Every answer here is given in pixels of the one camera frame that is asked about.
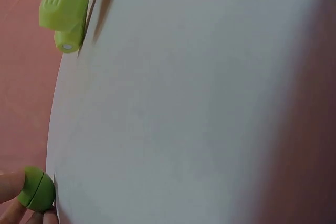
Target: green cap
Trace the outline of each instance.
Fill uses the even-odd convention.
[[[36,212],[44,212],[55,200],[55,187],[51,178],[37,167],[25,168],[26,180],[18,201],[25,207]]]

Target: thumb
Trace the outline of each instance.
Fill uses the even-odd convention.
[[[23,170],[0,175],[0,203],[15,198],[22,190],[25,178],[26,175]]]

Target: pink background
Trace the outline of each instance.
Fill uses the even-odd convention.
[[[39,27],[40,0],[0,0],[0,171],[45,168],[61,53]],[[0,205],[0,214],[7,204]]]

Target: hand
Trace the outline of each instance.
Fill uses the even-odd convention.
[[[0,175],[0,203],[15,198],[25,183],[25,172],[20,171]],[[10,207],[0,217],[0,224],[19,224],[27,208],[14,199]],[[43,213],[35,212],[26,224],[58,224],[56,212],[50,210]]]

